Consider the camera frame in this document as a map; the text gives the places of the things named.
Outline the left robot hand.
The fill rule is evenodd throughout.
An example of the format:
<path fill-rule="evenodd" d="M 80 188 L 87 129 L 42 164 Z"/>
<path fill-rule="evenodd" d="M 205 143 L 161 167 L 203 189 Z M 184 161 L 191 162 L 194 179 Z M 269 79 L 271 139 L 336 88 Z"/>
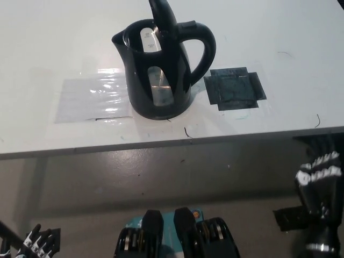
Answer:
<path fill-rule="evenodd" d="M 54 254 L 55 235 L 51 229 L 40 232 L 41 224 L 30 231 L 15 257 L 52 257 Z"/>

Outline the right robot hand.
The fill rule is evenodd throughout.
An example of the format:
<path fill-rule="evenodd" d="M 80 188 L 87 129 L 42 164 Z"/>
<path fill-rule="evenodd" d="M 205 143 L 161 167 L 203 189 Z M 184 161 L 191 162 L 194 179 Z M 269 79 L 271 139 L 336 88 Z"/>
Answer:
<path fill-rule="evenodd" d="M 295 184 L 307 211 L 308 243 L 339 245 L 343 213 L 343 172 L 340 154 L 326 153 L 300 166 Z"/>

